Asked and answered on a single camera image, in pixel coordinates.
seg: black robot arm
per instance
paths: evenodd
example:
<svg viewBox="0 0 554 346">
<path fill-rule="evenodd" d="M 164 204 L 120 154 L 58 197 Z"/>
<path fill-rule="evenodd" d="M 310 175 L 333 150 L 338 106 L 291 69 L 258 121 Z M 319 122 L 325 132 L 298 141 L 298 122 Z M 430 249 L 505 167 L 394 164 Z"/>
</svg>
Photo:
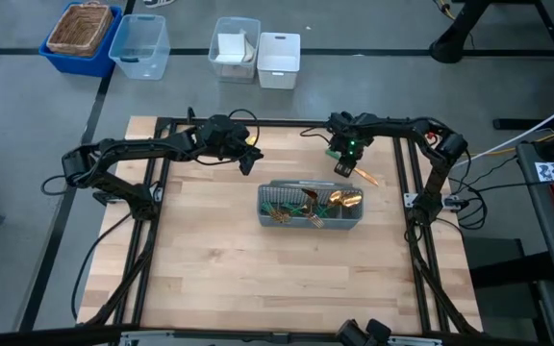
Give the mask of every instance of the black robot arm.
<svg viewBox="0 0 554 346">
<path fill-rule="evenodd" d="M 415 198 L 409 212 L 418 224 L 429 225 L 435 221 L 443 208 L 441 188 L 450 169 L 467 148 L 463 136 L 431 118 L 390 119 L 371 113 L 354 117 L 345 111 L 332 113 L 325 126 L 333 135 L 329 142 L 330 150 L 341 153 L 335 172 L 344 177 L 349 177 L 357 161 L 363 157 L 365 147 L 373 142 L 375 136 L 413 140 L 422 155 L 429 159 L 433 169 L 424 190 Z M 427 142 L 428 134 L 441 138 L 435 147 Z"/>
<path fill-rule="evenodd" d="M 68 185 L 95 187 L 121 198 L 130 206 L 136 220 L 150 220 L 156 204 L 149 188 L 132 185 L 108 168 L 119 161 L 165 158 L 170 161 L 196 161 L 200 156 L 216 157 L 225 162 L 238 161 L 243 175 L 248 175 L 256 160 L 264 155 L 245 139 L 249 132 L 226 115 L 213 115 L 202 126 L 194 126 L 166 138 L 114 140 L 82 145 L 63 155 L 63 173 Z"/>
</svg>

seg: white cable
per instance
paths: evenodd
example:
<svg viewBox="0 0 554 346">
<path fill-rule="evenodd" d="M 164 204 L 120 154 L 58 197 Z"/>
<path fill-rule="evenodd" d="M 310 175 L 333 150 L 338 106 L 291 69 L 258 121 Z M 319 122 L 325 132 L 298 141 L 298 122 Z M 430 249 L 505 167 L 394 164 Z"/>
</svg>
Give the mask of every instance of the white cable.
<svg viewBox="0 0 554 346">
<path fill-rule="evenodd" d="M 524 132 L 524 133 L 522 133 L 522 134 L 520 134 L 520 135 L 518 135 L 518 136 L 516 136 L 516 137 L 514 137 L 514 138 L 512 138 L 512 139 L 509 139 L 509 140 L 507 140 L 507 141 L 505 141 L 505 142 L 503 142 L 503 143 L 501 143 L 501 144 L 499 144 L 499 145 L 497 145 L 497 146 L 495 146 L 495 147 L 493 147 L 493 148 L 487 150 L 487 151 L 484 152 L 484 153 L 478 154 L 478 155 L 476 155 L 475 157 L 471 158 L 471 160 L 474 161 L 474 160 L 476 160 L 476 159 L 482 158 L 483 156 L 485 156 L 485 155 L 488 154 L 488 153 L 494 152 L 494 151 L 497 150 L 497 149 L 501 149 L 502 147 L 504 147 L 504 146 L 506 146 L 506 145 L 508 145 L 508 144 L 510 144 L 510 143 L 512 143 L 512 142 L 514 142 L 515 140 L 521 139 L 521 138 L 523 138 L 523 137 L 525 137 L 525 136 L 527 136 L 527 135 L 529 135 L 529 134 L 535 132 L 537 129 L 539 129 L 540 127 L 544 126 L 547 122 L 549 122 L 549 121 L 551 121 L 551 120 L 553 120 L 553 119 L 554 119 L 554 114 L 551 115 L 551 116 L 549 116 L 549 117 L 547 117 L 546 119 L 544 119 L 544 121 L 541 122 L 540 124 L 538 124 L 538 125 L 534 126 L 533 128 L 527 130 L 527 132 Z M 452 169 L 457 168 L 458 166 L 465 164 L 467 161 L 468 161 L 468 160 L 465 160 L 465 161 L 461 161 L 461 162 L 455 164 L 455 165 L 452 167 Z"/>
</svg>

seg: gray floor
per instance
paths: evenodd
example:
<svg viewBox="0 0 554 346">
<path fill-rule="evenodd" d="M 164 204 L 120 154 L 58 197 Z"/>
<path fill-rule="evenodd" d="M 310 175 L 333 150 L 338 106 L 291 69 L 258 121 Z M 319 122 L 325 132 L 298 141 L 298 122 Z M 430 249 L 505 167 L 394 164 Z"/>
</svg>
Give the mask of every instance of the gray floor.
<svg viewBox="0 0 554 346">
<path fill-rule="evenodd" d="M 0 1 L 0 47 L 38 47 L 66 2 Z M 545 5 L 554 19 L 554 1 Z M 134 10 L 164 15 L 176 48 L 207 48 L 215 21 L 226 15 L 256 17 L 263 31 L 299 33 L 304 48 L 425 49 L 449 25 L 430 0 L 178 0 L 156 10 L 137 1 Z M 533 7 L 492 6 L 473 34 L 479 49 L 552 48 Z M 554 59 L 478 58 L 444 65 L 422 57 L 305 56 L 298 82 L 294 91 L 221 84 L 204 56 L 170 57 L 157 82 L 128 80 L 116 69 L 94 138 L 122 137 L 131 115 L 182 116 L 188 106 L 199 116 L 248 108 L 262 118 L 297 119 L 371 111 L 434 116 L 463 133 L 471 152 L 480 152 L 518 134 L 494 131 L 493 118 L 554 112 Z M 79 142 L 99 83 L 60 74 L 42 57 L 0 56 L 0 212 L 8 217 L 0 226 L 0 332 L 16 326 L 58 203 L 41 195 L 39 184 L 60 174 L 61 155 Z M 477 161 L 471 176 L 498 160 Z M 521 180 L 513 164 L 480 186 Z M 524 188 L 497 190 L 488 204 L 485 228 L 467 235 L 520 238 L 531 254 L 545 249 Z M 37 328 L 73 325 L 71 288 L 103 212 L 90 191 L 78 191 Z M 485 328 L 529 337 L 530 328 L 521 322 L 488 317 Z"/>
</svg>

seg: wooden tabletop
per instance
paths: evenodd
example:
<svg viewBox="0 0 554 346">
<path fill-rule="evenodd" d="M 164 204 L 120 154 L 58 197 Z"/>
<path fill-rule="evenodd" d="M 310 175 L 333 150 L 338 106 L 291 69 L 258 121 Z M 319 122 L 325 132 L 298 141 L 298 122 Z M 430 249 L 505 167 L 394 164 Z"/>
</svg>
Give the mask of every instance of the wooden tabletop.
<svg viewBox="0 0 554 346">
<path fill-rule="evenodd" d="M 156 119 L 132 117 L 126 138 L 150 137 Z M 375 138 L 359 162 L 380 183 L 374 186 L 355 173 L 349 179 L 334 173 L 337 161 L 324 154 L 326 143 L 301 131 L 262 127 L 264 158 L 247 177 L 237 164 L 171 163 L 141 326 L 334 333 L 346 319 L 365 325 L 375 318 L 396 334 L 421 332 L 392 139 Z M 414 186 L 407 145 L 404 157 Z M 428 160 L 420 156 L 420 165 L 426 178 Z M 145 166 L 120 162 L 116 175 L 141 183 Z M 158 161 L 156 179 L 160 167 Z M 352 183 L 365 191 L 364 218 L 350 231 L 263 228 L 258 185 L 274 179 Z M 101 232 L 128 211 L 124 203 L 108 206 Z M 457 222 L 454 213 L 441 217 Z M 97 247 L 79 321 L 91 318 L 120 282 L 133 224 L 129 219 Z M 432 229 L 443 288 L 481 330 L 461 236 L 439 221 Z M 133 287 L 125 321 L 135 297 Z M 428 287 L 427 300 L 437 330 Z"/>
</svg>

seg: white bin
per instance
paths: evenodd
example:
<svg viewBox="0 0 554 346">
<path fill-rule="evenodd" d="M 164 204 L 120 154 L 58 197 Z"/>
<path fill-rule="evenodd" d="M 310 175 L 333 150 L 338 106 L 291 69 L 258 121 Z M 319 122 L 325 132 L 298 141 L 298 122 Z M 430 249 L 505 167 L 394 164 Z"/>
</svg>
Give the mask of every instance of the white bin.
<svg viewBox="0 0 554 346">
<path fill-rule="evenodd" d="M 123 16 L 114 34 L 109 57 L 128 78 L 159 80 L 170 54 L 165 18 L 153 14 Z"/>
<path fill-rule="evenodd" d="M 300 69 L 300 35 L 262 33 L 258 55 L 260 87 L 294 89 Z"/>
<path fill-rule="evenodd" d="M 249 62 L 224 62 L 219 57 L 219 34 L 244 34 L 249 43 L 253 58 Z M 222 17 L 217 20 L 211 48 L 209 62 L 219 81 L 234 83 L 253 83 L 256 75 L 256 59 L 258 58 L 258 40 L 260 38 L 260 20 L 243 17 Z"/>
</svg>

